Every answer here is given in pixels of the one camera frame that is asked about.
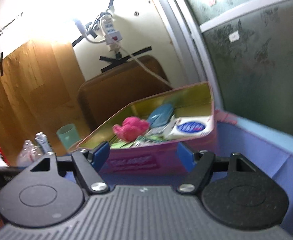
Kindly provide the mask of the white tissue pack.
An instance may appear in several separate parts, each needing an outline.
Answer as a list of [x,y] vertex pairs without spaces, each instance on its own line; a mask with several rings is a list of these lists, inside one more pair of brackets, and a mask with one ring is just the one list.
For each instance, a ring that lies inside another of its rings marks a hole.
[[214,118],[208,116],[173,116],[163,131],[166,140],[178,140],[184,138],[204,137],[214,130]]

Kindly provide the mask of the pink fluffy knitted sponge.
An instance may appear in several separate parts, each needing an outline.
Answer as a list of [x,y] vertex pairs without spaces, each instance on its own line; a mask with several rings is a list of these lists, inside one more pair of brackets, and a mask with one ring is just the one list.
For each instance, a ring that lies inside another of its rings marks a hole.
[[120,140],[132,142],[139,136],[144,135],[149,128],[150,124],[147,120],[131,116],[126,118],[122,125],[114,125],[112,130]]

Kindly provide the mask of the green printed flat pack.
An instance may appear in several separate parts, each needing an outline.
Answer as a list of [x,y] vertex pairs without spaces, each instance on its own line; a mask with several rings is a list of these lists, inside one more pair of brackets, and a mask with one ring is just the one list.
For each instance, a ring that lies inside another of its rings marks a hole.
[[163,142],[169,141],[163,135],[163,127],[155,127],[147,131],[144,135],[139,136],[135,141],[126,142],[120,140],[118,137],[115,137],[111,140],[111,149],[126,149],[126,148],[135,148],[143,146],[151,146],[155,144],[160,144]]

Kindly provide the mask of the blue transparent plastic pouch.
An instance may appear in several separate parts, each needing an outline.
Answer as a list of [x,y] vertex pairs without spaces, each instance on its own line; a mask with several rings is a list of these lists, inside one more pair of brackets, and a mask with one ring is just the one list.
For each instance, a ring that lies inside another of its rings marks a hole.
[[174,114],[171,103],[165,103],[157,107],[148,117],[147,122],[151,128],[165,126]]

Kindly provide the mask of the crumpled clear plastic bag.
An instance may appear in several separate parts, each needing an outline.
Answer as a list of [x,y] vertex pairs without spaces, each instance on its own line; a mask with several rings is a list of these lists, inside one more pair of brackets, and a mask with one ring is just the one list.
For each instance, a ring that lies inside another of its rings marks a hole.
[[34,145],[30,140],[26,140],[22,150],[17,156],[16,164],[18,167],[27,167],[40,159],[42,155],[43,152],[37,145]]

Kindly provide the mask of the white green drink carton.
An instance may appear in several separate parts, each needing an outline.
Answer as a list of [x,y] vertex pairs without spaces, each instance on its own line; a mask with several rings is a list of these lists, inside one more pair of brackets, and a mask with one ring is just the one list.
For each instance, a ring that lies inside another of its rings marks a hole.
[[41,148],[44,154],[53,152],[48,138],[43,132],[38,132],[35,134],[35,141],[37,142],[38,146]]

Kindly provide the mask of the green plastic cup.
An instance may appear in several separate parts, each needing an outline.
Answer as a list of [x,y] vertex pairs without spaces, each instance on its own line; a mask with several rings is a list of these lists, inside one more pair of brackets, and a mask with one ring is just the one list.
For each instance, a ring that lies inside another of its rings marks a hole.
[[67,152],[73,145],[82,140],[74,124],[62,126],[57,130],[56,135]]

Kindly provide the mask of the blue table cloth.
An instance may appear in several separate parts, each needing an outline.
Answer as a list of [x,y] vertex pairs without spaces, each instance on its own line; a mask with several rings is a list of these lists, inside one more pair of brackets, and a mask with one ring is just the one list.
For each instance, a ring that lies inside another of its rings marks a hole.
[[[133,157],[137,154],[146,152],[151,154],[151,150],[155,151],[155,157],[164,157],[164,161],[169,161],[169,166],[173,167],[173,163],[181,162],[178,159],[176,149],[179,142],[170,142],[168,144],[157,144],[142,148],[122,149],[124,153],[137,150],[133,153]],[[194,150],[210,150],[214,149],[216,154],[222,157],[230,156],[232,152],[242,153],[249,161],[254,163],[260,170],[271,177],[278,185],[280,185],[289,197],[289,209],[281,224],[287,232],[293,235],[293,137],[260,125],[250,120],[238,118],[236,124],[218,122],[217,124],[217,142],[213,143],[215,147],[199,146],[191,142],[186,142]],[[161,185],[172,184],[178,185],[185,176],[186,171],[173,171],[171,175],[154,174],[133,174],[123,172],[107,172],[108,164],[104,165],[100,170],[100,176],[106,180],[110,187],[115,184],[131,184],[131,185]]]

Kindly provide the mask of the brown woven chair back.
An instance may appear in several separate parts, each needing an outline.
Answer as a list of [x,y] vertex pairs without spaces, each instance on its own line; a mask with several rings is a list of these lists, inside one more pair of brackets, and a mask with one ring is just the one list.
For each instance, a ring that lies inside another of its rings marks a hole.
[[93,132],[129,103],[171,89],[132,60],[83,83],[78,90],[78,102]]

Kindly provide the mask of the pink macaron biscuit tin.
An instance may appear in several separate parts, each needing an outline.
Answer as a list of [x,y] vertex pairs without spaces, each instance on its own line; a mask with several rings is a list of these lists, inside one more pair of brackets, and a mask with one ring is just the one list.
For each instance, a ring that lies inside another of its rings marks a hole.
[[[172,105],[173,113],[163,131],[149,130],[129,143],[113,132],[113,126],[120,125],[126,118],[147,119],[165,104]],[[78,147],[93,149],[104,141],[110,144],[110,154],[101,173],[185,174],[187,171],[177,154],[179,142],[185,142],[196,151],[219,151],[210,84],[197,83],[134,101],[100,125]]]

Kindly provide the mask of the white power strip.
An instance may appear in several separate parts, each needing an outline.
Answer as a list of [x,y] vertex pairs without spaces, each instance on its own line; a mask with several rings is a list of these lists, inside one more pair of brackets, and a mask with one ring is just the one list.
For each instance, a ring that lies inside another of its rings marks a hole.
[[107,45],[115,44],[123,39],[120,31],[115,28],[113,17],[110,14],[100,18],[100,27]]

